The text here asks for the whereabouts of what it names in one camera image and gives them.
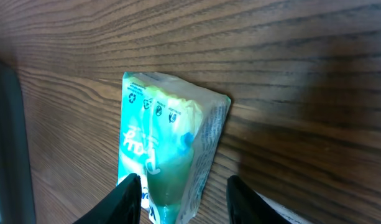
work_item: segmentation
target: plastic packet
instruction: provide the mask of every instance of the plastic packet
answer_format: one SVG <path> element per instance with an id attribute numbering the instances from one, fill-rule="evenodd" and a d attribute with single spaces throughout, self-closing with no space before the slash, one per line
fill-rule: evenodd
<path id="1" fill-rule="evenodd" d="M 230 103 L 171 75 L 124 74 L 118 183 L 140 175 L 153 223 L 196 215 Z"/>

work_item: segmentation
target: brown wooden surface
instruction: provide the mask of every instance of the brown wooden surface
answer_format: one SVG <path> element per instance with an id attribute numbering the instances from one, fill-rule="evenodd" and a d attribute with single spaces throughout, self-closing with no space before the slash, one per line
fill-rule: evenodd
<path id="1" fill-rule="evenodd" d="M 232 174 L 315 223 L 381 223 L 381 0 L 5 0 L 0 57 L 24 93 L 38 223 L 114 188 L 128 70 L 233 99 L 192 223 L 228 223 Z"/>

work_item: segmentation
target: clear plastic wrapper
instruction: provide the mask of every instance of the clear plastic wrapper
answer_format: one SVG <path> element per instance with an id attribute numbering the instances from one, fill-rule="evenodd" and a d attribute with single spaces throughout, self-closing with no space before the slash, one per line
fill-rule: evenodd
<path id="1" fill-rule="evenodd" d="M 124 74 L 118 179 L 140 175 L 153 223 L 196 215 L 230 103 L 171 75 Z"/>

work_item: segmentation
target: dark object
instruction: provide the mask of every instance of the dark object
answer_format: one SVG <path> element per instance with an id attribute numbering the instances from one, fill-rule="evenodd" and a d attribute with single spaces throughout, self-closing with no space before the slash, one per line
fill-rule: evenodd
<path id="1" fill-rule="evenodd" d="M 75 224 L 138 224 L 141 189 L 140 177 L 130 174 Z"/>
<path id="2" fill-rule="evenodd" d="M 35 223 L 22 92 L 0 61 L 0 223 Z"/>
<path id="3" fill-rule="evenodd" d="M 231 224 L 290 224 L 236 175 L 227 180 L 226 200 Z"/>

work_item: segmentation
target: wood grain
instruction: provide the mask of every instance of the wood grain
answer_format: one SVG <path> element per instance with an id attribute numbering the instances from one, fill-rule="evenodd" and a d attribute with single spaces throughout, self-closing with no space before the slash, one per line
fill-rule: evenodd
<path id="1" fill-rule="evenodd" d="M 114 188 L 124 71 L 233 99 L 192 223 L 228 223 L 233 174 L 314 223 L 381 223 L 381 0 L 6 0 L 0 57 L 24 93 L 38 223 Z"/>

